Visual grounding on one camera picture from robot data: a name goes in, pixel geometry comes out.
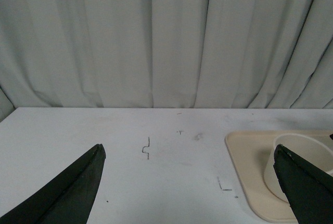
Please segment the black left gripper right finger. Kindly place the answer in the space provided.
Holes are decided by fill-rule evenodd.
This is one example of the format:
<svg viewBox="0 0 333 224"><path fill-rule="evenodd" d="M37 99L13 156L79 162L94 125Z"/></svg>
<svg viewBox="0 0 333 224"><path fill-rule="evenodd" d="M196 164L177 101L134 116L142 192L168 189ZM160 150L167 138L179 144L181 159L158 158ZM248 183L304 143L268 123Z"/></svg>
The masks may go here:
<svg viewBox="0 0 333 224"><path fill-rule="evenodd" d="M298 223L332 223L332 176L279 144L274 171Z"/></svg>

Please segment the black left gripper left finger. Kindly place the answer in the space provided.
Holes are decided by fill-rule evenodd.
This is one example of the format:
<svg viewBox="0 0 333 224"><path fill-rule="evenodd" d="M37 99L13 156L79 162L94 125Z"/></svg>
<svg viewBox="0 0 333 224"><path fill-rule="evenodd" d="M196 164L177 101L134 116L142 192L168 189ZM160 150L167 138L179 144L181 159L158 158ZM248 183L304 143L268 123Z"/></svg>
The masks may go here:
<svg viewBox="0 0 333 224"><path fill-rule="evenodd" d="M104 146L93 146L36 193L3 215L1 223L87 223L105 159Z"/></svg>

